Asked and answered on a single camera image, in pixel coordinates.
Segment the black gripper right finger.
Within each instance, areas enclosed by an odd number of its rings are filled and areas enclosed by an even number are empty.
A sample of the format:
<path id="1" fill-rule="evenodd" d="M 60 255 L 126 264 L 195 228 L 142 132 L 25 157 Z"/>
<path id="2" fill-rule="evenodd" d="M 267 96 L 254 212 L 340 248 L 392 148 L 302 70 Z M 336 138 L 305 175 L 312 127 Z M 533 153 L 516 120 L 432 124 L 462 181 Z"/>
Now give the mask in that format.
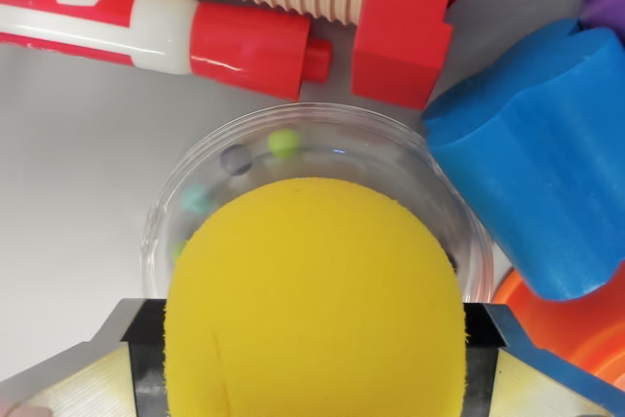
<path id="1" fill-rule="evenodd" d="M 464 305 L 464 416 L 622 416 L 624 393 L 536 347 L 503 305 Z"/>

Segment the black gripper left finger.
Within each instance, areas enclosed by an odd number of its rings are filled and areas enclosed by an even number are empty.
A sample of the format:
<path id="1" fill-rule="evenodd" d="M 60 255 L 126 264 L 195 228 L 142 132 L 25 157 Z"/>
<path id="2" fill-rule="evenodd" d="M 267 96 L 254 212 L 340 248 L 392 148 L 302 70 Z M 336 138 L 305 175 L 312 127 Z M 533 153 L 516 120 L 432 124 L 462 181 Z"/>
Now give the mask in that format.
<path id="1" fill-rule="evenodd" d="M 161 299 L 124 299 L 93 339 L 1 382 L 3 416 L 167 416 Z"/>

